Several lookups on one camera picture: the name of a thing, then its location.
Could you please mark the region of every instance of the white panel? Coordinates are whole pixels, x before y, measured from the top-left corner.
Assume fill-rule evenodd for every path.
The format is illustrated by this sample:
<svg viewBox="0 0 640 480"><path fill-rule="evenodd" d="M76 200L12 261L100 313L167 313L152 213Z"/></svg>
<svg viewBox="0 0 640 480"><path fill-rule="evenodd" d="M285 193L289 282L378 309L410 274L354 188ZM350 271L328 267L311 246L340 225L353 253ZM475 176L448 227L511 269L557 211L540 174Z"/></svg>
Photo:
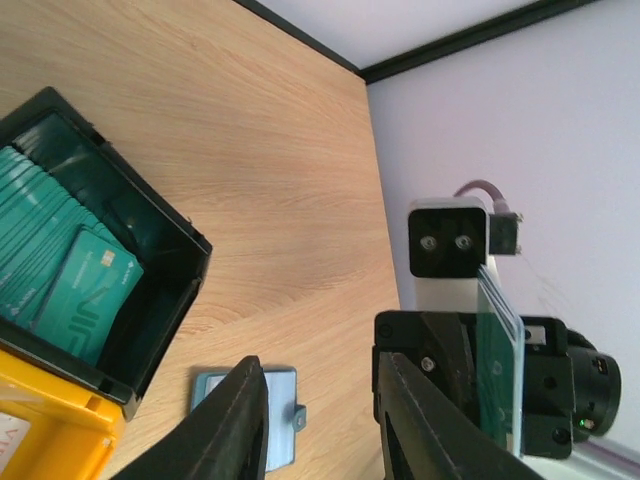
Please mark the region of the white panel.
<svg viewBox="0 0 640 480"><path fill-rule="evenodd" d="M261 0L359 68L531 3L531 0Z"/></svg>
<svg viewBox="0 0 640 480"><path fill-rule="evenodd" d="M525 217L503 287L620 362L610 438L638 450L639 20L638 1L596 2L369 88L403 307L409 204L493 181Z"/></svg>

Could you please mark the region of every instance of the wood grain surface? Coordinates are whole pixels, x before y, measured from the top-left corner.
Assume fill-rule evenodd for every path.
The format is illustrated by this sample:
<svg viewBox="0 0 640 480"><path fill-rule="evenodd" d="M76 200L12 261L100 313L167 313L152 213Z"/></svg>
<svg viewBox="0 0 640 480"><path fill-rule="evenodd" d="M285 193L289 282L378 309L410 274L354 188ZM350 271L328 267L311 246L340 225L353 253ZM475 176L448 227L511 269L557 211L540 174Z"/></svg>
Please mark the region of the wood grain surface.
<svg viewBox="0 0 640 480"><path fill-rule="evenodd" d="M271 479L381 479L373 318L396 308L362 81L230 0L6 0L0 116L53 85L214 244L105 478L187 413L193 375L298 370L308 426Z"/></svg>

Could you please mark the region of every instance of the yellow box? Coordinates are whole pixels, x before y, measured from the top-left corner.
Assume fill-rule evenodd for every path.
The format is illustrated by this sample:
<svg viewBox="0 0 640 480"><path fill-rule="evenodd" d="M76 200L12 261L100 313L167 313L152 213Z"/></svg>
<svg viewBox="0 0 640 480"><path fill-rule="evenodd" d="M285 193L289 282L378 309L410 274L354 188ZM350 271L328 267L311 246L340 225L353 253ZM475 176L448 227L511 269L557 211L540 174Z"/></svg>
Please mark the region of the yellow box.
<svg viewBox="0 0 640 480"><path fill-rule="evenodd" d="M98 479L124 426L117 404L0 350L0 479Z"/></svg>

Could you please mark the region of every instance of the black strip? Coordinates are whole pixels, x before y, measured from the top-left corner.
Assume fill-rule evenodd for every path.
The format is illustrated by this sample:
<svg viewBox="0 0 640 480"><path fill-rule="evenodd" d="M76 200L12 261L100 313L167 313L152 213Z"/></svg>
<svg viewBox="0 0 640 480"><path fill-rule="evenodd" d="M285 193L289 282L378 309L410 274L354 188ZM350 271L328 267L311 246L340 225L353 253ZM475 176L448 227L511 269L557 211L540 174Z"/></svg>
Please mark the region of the black strip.
<svg viewBox="0 0 640 480"><path fill-rule="evenodd" d="M300 40L306 46L313 48L316 52L324 55L329 60L333 60L335 63L337 63L341 67L346 68L347 70L355 73L356 75L360 75L360 70L358 69L358 67L356 67L349 60L340 56L339 54L331 50L329 47L327 47L326 45L317 41L315 38L304 33L298 27L286 21L277 13L269 10L260 2L256 0L234 0L234 2L238 3L239 5L242 5L244 8L255 13L256 15L266 20L267 22L272 23L283 32L291 35L293 38Z"/></svg>
<svg viewBox="0 0 640 480"><path fill-rule="evenodd" d="M538 0L356 73L369 85L596 1L599 0Z"/></svg>

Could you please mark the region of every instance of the white sticker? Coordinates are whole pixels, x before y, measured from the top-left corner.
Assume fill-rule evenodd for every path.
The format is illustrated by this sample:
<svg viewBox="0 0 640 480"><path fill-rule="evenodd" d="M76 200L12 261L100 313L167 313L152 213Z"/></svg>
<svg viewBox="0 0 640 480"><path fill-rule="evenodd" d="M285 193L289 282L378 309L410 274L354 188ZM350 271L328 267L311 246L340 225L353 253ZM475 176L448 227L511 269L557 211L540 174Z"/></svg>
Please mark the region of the white sticker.
<svg viewBox="0 0 640 480"><path fill-rule="evenodd" d="M0 413L0 474L9 464L31 424L21 418Z"/></svg>

